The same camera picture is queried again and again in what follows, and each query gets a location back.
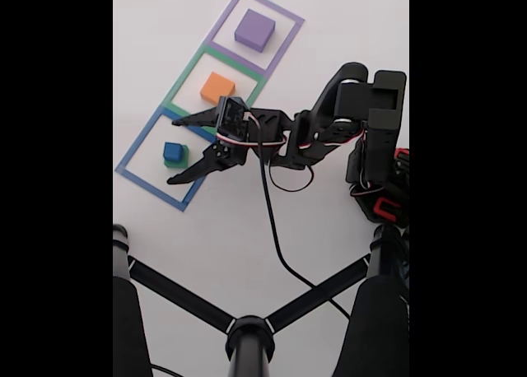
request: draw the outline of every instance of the purple square outline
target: purple square outline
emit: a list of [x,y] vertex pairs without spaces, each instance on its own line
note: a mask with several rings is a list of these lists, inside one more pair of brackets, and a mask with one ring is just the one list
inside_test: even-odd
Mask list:
[[276,11],[276,12],[278,12],[278,13],[280,13],[280,14],[282,14],[282,15],[290,18],[290,19],[292,19],[295,22],[295,25],[292,27],[292,29],[289,32],[289,34],[287,35],[286,39],[283,41],[283,44],[280,47],[280,49],[278,49],[278,51],[274,55],[274,58],[271,61],[271,63],[268,65],[267,68],[263,69],[263,68],[257,66],[256,64],[250,62],[246,58],[242,58],[240,55],[235,54],[231,50],[229,50],[227,48],[224,48],[221,45],[219,45],[219,44],[217,44],[217,43],[212,41],[214,39],[214,37],[216,36],[217,32],[223,26],[223,23],[225,23],[225,20],[227,19],[227,17],[229,17],[229,15],[231,14],[232,10],[234,9],[234,7],[236,6],[236,4],[239,1],[240,0],[231,0],[231,2],[229,2],[229,5],[227,5],[227,7],[225,8],[225,11],[223,11],[222,15],[217,20],[216,24],[211,29],[211,31],[208,33],[207,38],[205,38],[203,43],[208,45],[208,46],[210,46],[211,48],[214,48],[218,52],[220,52],[222,54],[225,54],[227,57],[232,58],[233,60],[236,60],[238,63],[246,66],[248,69],[250,69],[250,70],[252,70],[252,71],[254,71],[254,72],[256,72],[256,73],[258,73],[258,74],[260,74],[260,75],[262,75],[264,77],[266,77],[266,78],[269,78],[269,77],[271,77],[271,74],[273,73],[274,69],[277,67],[278,63],[282,59],[283,55],[286,53],[287,48],[289,48],[289,45],[291,45],[291,42],[295,39],[296,34],[298,33],[298,30],[301,28],[302,24],[304,23],[304,19],[302,19],[298,15],[295,15],[292,12],[289,12],[287,9],[284,9],[284,8],[278,6],[277,4],[275,4],[273,2],[270,2],[269,0],[255,0],[255,1],[265,5],[266,7],[269,7],[271,9],[273,9],[274,11]]

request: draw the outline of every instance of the purple cube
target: purple cube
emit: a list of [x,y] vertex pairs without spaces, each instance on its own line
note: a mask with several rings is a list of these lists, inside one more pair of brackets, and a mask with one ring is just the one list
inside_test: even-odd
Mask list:
[[274,32],[276,22],[252,9],[247,10],[234,33],[234,39],[260,53]]

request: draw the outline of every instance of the white surface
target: white surface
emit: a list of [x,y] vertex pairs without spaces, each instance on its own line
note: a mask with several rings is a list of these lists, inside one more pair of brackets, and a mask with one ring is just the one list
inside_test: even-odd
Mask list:
[[172,120],[164,115],[157,120],[126,168],[140,179],[182,202],[192,184],[173,186],[166,183],[167,179],[185,169],[165,166],[163,162],[165,142],[177,142],[189,147],[189,166],[203,157],[201,151],[207,148],[210,142],[186,128],[172,126],[171,122]]
[[[234,39],[234,32],[248,9],[252,9],[253,11],[260,13],[269,19],[273,19],[276,22],[274,26],[274,32],[265,45],[265,49],[262,53],[249,48],[248,46],[245,46]],[[277,54],[277,51],[282,46],[283,41],[286,39],[294,25],[294,20],[274,11],[269,7],[264,6],[260,2],[255,0],[240,0],[232,9],[231,14],[227,17],[225,23],[223,23],[223,26],[217,32],[212,41],[224,48],[229,49],[235,54],[238,54],[242,58],[246,58],[250,62],[265,70],[273,61],[274,56]]]
[[[114,0],[113,167],[229,1]],[[291,116],[310,109],[345,62],[367,65],[370,80],[379,69],[409,75],[408,0],[271,1],[305,24],[255,106]],[[407,147],[408,88],[403,114],[398,144]],[[303,192],[270,189],[284,257],[314,283],[366,254],[375,229],[347,194],[352,149],[341,147],[320,162]],[[306,173],[277,170],[275,176],[289,186],[305,181]],[[210,175],[185,213],[116,173],[113,181],[114,222],[130,233],[132,254],[225,311],[267,316],[306,291],[275,254],[254,155],[243,167]],[[346,310],[356,290],[338,296]],[[226,377],[223,335],[147,290],[140,288],[139,296],[153,362],[184,377]],[[271,376],[329,377],[346,327],[331,305],[295,322],[275,336]]]
[[247,100],[258,83],[251,77],[239,72],[227,64],[219,61],[210,54],[203,54],[189,76],[175,94],[172,102],[187,112],[194,114],[214,105],[201,98],[199,92],[207,81],[211,72],[216,72],[235,83],[235,95]]

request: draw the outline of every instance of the green tape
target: green tape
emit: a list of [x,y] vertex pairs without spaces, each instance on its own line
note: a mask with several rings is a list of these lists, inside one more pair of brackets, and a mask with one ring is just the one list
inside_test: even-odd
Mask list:
[[[238,63],[236,60],[227,57],[225,54],[222,54],[221,52],[218,52],[214,48],[211,48],[210,46],[201,45],[199,49],[196,51],[194,56],[190,59],[189,64],[184,68],[183,72],[181,73],[180,77],[177,79],[175,84],[170,88],[170,91],[166,95],[165,99],[161,103],[161,105],[170,111],[174,112],[175,114],[178,114],[180,116],[189,116],[190,112],[186,111],[185,109],[182,109],[178,105],[175,105],[172,103],[172,100],[174,99],[175,95],[177,94],[178,90],[181,88],[181,86],[186,81],[189,74],[192,72],[194,67],[196,66],[196,63],[199,61],[199,59],[204,54],[210,54],[220,62],[233,67],[235,70],[241,72],[242,74],[245,74],[247,77],[250,77],[254,79],[256,83],[256,87],[251,92],[250,96],[247,98],[247,101],[245,102],[249,107],[252,107],[256,99],[258,98],[259,94],[262,92],[262,89],[264,88],[265,84],[267,83],[267,78],[264,78],[262,75],[259,75],[258,73],[254,72],[253,70],[248,69],[244,65]],[[210,128],[208,126],[203,126],[203,129],[211,133],[213,136],[216,135],[216,128]]]

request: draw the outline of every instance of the red component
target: red component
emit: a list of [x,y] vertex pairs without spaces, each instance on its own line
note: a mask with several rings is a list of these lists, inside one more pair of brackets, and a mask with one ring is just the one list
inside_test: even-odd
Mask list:
[[386,204],[389,204],[390,206],[401,208],[399,204],[397,204],[396,202],[392,202],[388,198],[378,198],[377,201],[375,202],[375,206],[373,207],[373,212],[379,216],[382,216],[388,221],[397,223],[397,217],[394,214],[390,214],[389,212],[386,212],[380,208],[383,202],[385,202]]
[[395,158],[397,159],[399,157],[399,153],[405,153],[406,155],[410,156],[410,151],[406,148],[397,148],[395,150]]

